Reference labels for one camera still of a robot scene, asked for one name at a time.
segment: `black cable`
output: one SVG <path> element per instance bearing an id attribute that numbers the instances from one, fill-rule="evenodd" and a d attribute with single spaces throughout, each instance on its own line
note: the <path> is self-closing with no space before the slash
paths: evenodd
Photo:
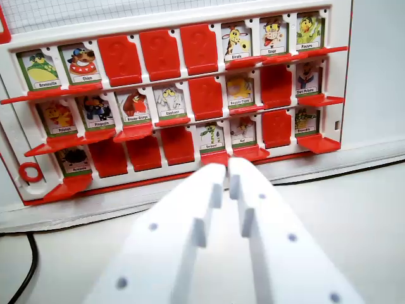
<path id="1" fill-rule="evenodd" d="M 32 232 L 27 232 L 27 238 L 28 238 L 28 241 L 30 242 L 31 251 L 32 251 L 31 268 L 28 271 L 28 274 L 25 277 L 24 281 L 22 282 L 20 288 L 18 288 L 17 292 L 14 294 L 14 296 L 11 298 L 11 300 L 8 302 L 8 304 L 14 304 L 18 300 L 18 298 L 22 295 L 25 288 L 28 286 L 29 282 L 31 281 L 32 277 L 34 276 L 35 270 L 37 269 L 37 266 L 38 266 L 38 247 L 37 247 L 37 243 L 35 242 L 34 235 L 32 234 Z"/>

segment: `red ring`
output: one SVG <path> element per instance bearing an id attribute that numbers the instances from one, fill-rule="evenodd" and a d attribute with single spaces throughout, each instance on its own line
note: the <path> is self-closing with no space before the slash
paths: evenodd
<path id="1" fill-rule="evenodd" d="M 36 169 L 38 175 L 35 177 L 29 177 L 28 174 L 26 173 L 25 169 L 26 168 L 34 168 Z M 37 163 L 23 163 L 20 165 L 20 168 L 18 169 L 18 173 L 20 174 L 20 177 L 25 180 L 26 182 L 39 182 L 44 176 L 42 174 L 41 168 L 39 168 Z"/>

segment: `cartoon animal card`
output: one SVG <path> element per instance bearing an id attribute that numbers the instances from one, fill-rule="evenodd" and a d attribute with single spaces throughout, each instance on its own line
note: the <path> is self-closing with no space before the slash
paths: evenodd
<path id="1" fill-rule="evenodd" d="M 197 134 L 200 137 L 200 153 L 209 153 L 225 150 L 225 138 L 223 128 L 216 123 L 206 123 L 197 126 Z"/>
<path id="2" fill-rule="evenodd" d="M 115 126 L 108 101 L 100 96 L 80 96 L 76 102 L 86 130 L 103 130 Z"/>
<path id="3" fill-rule="evenodd" d="M 297 51 L 323 47 L 325 19 L 318 12 L 297 15 Z"/>
<path id="4" fill-rule="evenodd" d="M 35 107 L 48 137 L 77 133 L 72 113 L 65 100 L 37 103 Z"/>
<path id="5" fill-rule="evenodd" d="M 260 55 L 288 53 L 288 23 L 282 16 L 260 18 Z"/>
<path id="6" fill-rule="evenodd" d="M 124 125 L 143 124 L 151 121 L 145 95 L 139 93 L 137 89 L 115 94 Z"/>
<path id="7" fill-rule="evenodd" d="M 82 146 L 66 148 L 55 153 L 65 177 L 91 173 L 89 160 Z"/>
<path id="8" fill-rule="evenodd" d="M 316 108 L 296 108 L 296 137 L 319 133 L 320 111 Z"/>
<path id="9" fill-rule="evenodd" d="M 174 84 L 153 89 L 160 120 L 186 117 L 183 91 Z"/>
<path id="10" fill-rule="evenodd" d="M 321 68 L 315 62 L 297 65 L 296 95 L 309 96 L 321 92 Z"/>
<path id="11" fill-rule="evenodd" d="M 221 34 L 225 62 L 252 56 L 251 29 L 244 22 L 222 24 Z"/>
<path id="12" fill-rule="evenodd" d="M 60 46 L 59 53 L 70 84 L 101 81 L 96 56 L 82 43 Z"/>
<path id="13" fill-rule="evenodd" d="M 227 96 L 230 109 L 254 106 L 253 79 L 245 75 L 227 78 Z"/>
<path id="14" fill-rule="evenodd" d="M 30 91 L 61 86 L 52 57 L 44 55 L 40 49 L 18 53 L 17 59 Z"/>
<path id="15" fill-rule="evenodd" d="M 232 147 L 239 148 L 256 144 L 256 123 L 250 117 L 230 120 Z"/>

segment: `grid paper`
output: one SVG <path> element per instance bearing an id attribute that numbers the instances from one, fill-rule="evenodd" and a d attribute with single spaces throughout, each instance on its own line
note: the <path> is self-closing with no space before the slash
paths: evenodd
<path id="1" fill-rule="evenodd" d="M 0 0 L 12 34 L 251 0 Z"/>

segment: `white table surface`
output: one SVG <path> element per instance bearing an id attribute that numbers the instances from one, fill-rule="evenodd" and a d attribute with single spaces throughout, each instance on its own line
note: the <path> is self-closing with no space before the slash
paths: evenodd
<path id="1" fill-rule="evenodd" d="M 277 187 L 366 303 L 405 303 L 404 176 L 402 163 Z M 140 214 L 35 234 L 39 267 L 18 303 L 81 303 Z M 1 304 L 30 263 L 25 235 L 0 237 Z"/>

